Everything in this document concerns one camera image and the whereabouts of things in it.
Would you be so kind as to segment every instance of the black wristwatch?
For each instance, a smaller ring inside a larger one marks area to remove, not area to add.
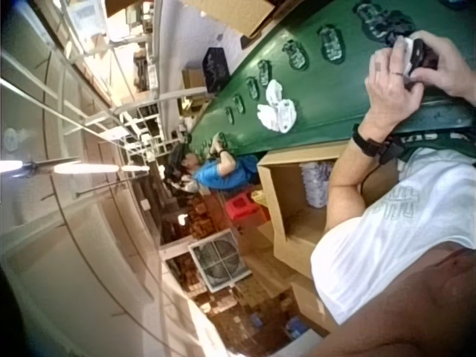
[[[371,158],[375,158],[378,154],[382,154],[382,151],[386,148],[385,142],[378,143],[372,139],[365,140],[358,133],[358,124],[354,126],[354,133],[352,135],[352,139],[357,144],[357,146],[361,148],[362,152],[365,155],[370,156]]]
[[[403,144],[402,139],[398,136],[389,135],[383,143],[378,143],[372,139],[365,140],[358,133],[358,125],[359,124],[356,124],[354,126],[352,139],[357,146],[361,148],[365,155],[370,156],[371,158],[380,155],[379,163],[381,165],[385,165],[390,160],[400,157],[400,155],[405,151],[405,145]]]

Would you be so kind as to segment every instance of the blue shirt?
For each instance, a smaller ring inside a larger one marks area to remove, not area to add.
[[[218,160],[210,160],[200,167],[193,177],[198,183],[214,190],[230,190],[249,183],[258,172],[258,159],[254,155],[239,156],[235,159],[235,170],[225,177],[218,172]]]

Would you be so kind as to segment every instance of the man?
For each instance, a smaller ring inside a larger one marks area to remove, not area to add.
[[[425,31],[413,38],[439,56],[438,69],[415,70],[407,90],[403,38],[372,55],[370,109],[358,128],[364,141],[383,142],[413,114],[422,83],[476,106],[476,73],[451,41]],[[460,356],[474,347],[474,162],[419,148],[399,183],[366,208],[358,187],[376,159],[349,142],[329,182],[327,233],[311,258],[318,294],[342,326],[312,356]]]
[[[183,173],[189,173],[199,184],[215,190],[231,190],[253,181],[257,176],[257,158],[254,155],[234,158],[213,137],[210,154],[218,159],[209,159],[202,164],[186,144],[177,145],[169,156],[169,163]]]

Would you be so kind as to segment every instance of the hand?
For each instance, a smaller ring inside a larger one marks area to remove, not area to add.
[[[210,154],[215,154],[222,151],[222,145],[220,144],[220,133],[216,133],[211,141]]]
[[[416,83],[410,91],[405,88],[405,49],[405,40],[399,36],[393,49],[377,51],[370,58],[369,77],[365,79],[370,98],[365,126],[373,126],[385,136],[419,108],[423,97],[423,84]]]
[[[411,38],[422,39],[439,57],[436,71],[417,68],[412,72],[411,79],[436,86],[452,97],[464,97],[476,103],[476,74],[471,71],[453,42],[426,31],[413,33]]]

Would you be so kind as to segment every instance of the green conveyor belt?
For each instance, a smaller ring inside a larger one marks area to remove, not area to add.
[[[416,29],[424,29],[454,41],[463,56],[475,66],[475,2],[461,11],[450,10],[438,0],[373,0],[386,10],[400,10],[410,16]],[[368,74],[370,55],[384,45],[368,39],[361,20],[353,13],[358,0],[307,0],[290,13],[245,59],[231,81],[207,108],[193,130],[192,148],[216,132],[223,132],[231,151],[236,154],[349,138],[352,127],[368,109],[364,78]],[[346,59],[340,65],[327,62],[321,54],[322,25],[331,24],[342,32]],[[302,44],[309,56],[309,67],[295,71],[283,44],[293,39]],[[283,97],[297,107],[297,120],[287,134],[272,132],[257,118],[257,104],[266,104],[265,89],[260,86],[260,100],[252,100],[246,78],[258,80],[260,60],[268,60],[272,76],[283,85]],[[241,94],[246,113],[234,106],[233,96]],[[471,126],[474,112],[463,101],[449,100],[438,90],[427,89],[422,108],[398,130],[413,132]],[[234,125],[228,122],[225,107],[234,113]]]

